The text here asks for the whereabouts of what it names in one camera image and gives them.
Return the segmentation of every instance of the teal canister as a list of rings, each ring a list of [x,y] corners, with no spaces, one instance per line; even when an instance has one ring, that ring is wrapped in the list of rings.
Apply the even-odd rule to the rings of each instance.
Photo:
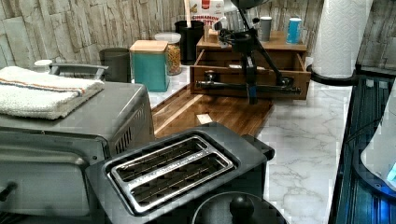
[[[146,86],[148,91],[167,91],[167,41],[137,40],[131,46],[134,83]]]

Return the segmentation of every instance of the paper towel holder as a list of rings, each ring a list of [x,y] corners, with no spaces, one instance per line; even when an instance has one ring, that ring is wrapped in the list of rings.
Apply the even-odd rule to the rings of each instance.
[[[358,74],[360,73],[360,70],[361,70],[361,65],[355,64],[355,70],[353,71],[351,77],[334,78],[334,77],[324,77],[316,73],[312,69],[312,64],[306,67],[306,71],[311,72],[311,80],[324,85],[339,86],[339,87],[356,85],[356,83],[358,82]]]

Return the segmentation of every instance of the toaster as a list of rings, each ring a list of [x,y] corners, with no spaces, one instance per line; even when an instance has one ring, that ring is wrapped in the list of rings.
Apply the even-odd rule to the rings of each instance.
[[[191,223],[216,193],[262,198],[267,158],[247,139],[212,122],[97,162],[86,170],[94,223]]]
[[[148,92],[139,84],[106,82],[64,119],[0,115],[0,212],[87,216],[85,169],[153,139]]]

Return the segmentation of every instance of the cereal box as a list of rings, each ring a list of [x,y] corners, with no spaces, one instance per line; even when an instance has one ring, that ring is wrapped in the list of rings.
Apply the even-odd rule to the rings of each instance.
[[[190,14],[193,21],[212,25],[224,16],[223,0],[190,0]]]

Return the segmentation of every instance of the wooden cutting board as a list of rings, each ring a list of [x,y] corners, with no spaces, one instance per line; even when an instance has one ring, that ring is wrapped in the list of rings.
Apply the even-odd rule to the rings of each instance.
[[[247,98],[191,94],[187,86],[152,109],[154,132],[157,138],[181,132],[202,124],[197,115],[205,115],[240,135],[255,136],[271,108],[270,100],[250,105]]]

